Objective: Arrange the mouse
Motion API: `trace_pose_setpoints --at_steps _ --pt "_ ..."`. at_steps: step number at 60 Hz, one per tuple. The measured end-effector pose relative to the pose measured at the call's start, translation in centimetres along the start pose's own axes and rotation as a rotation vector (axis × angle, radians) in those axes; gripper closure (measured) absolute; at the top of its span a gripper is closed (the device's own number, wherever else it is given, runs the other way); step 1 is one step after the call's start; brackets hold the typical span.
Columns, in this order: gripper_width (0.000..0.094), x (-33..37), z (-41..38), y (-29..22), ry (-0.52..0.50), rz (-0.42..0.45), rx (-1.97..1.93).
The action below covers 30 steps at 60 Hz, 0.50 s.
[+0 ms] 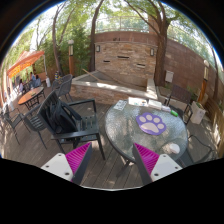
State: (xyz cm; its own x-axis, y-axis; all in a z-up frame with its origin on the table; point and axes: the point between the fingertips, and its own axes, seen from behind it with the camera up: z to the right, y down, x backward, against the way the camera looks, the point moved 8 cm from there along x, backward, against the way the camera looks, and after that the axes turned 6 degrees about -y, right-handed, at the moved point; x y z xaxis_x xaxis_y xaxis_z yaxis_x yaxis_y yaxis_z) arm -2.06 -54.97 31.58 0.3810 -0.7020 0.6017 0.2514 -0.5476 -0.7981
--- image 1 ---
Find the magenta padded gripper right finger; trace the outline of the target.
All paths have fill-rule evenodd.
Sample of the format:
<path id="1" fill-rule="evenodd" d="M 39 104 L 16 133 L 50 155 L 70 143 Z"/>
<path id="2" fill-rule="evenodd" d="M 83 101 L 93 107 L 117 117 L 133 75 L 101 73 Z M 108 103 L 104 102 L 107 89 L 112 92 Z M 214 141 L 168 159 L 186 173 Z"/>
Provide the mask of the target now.
<path id="1" fill-rule="evenodd" d="M 147 185 L 182 169 L 169 155 L 159 155 L 137 143 L 133 144 L 133 155 L 143 185 Z"/>

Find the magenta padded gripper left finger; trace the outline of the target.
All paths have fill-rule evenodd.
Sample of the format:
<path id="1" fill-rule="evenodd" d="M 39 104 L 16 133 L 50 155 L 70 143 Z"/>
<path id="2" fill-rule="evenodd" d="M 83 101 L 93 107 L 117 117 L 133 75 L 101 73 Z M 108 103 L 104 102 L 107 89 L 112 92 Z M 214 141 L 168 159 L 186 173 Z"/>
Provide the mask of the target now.
<path id="1" fill-rule="evenodd" d="M 87 143 L 67 154 L 56 154 L 42 166 L 42 169 L 80 185 L 91 154 L 92 144 Z"/>

